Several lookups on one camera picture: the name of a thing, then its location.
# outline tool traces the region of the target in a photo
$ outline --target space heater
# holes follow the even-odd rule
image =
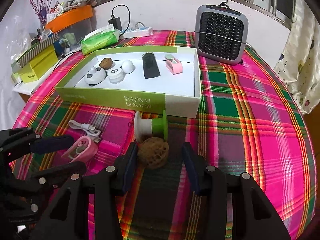
[[[248,19],[227,5],[202,5],[196,16],[198,55],[230,65],[241,61],[248,35]]]

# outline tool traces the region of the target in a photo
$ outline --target heater grille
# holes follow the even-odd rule
[[[199,31],[242,41],[244,24],[241,20],[227,15],[204,12],[201,15]],[[241,43],[220,36],[199,33],[199,49],[229,60],[237,59]]]

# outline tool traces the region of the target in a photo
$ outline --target power adapter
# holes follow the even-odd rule
[[[111,15],[111,18],[112,18],[112,19],[109,20],[109,24],[113,24],[113,27],[114,27],[115,29],[118,29],[118,30],[122,31],[122,26],[121,26],[121,20],[120,20],[120,18],[119,18],[119,17],[118,17],[118,18],[115,18],[114,15]]]

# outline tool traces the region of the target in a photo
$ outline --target yellow box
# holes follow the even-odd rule
[[[39,80],[57,62],[54,46],[51,45],[30,60],[18,73],[24,83],[29,83]]]

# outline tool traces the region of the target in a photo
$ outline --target green and white box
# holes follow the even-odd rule
[[[145,79],[142,56],[153,52],[160,76]],[[183,72],[173,75],[165,65],[164,55],[170,53],[180,60]],[[106,57],[120,67],[131,60],[135,70],[122,82],[112,84],[109,78],[90,87],[84,76]],[[65,101],[108,106],[136,111],[195,118],[201,99],[200,68],[196,49],[174,46],[132,46],[97,50],[81,60],[55,87]]]

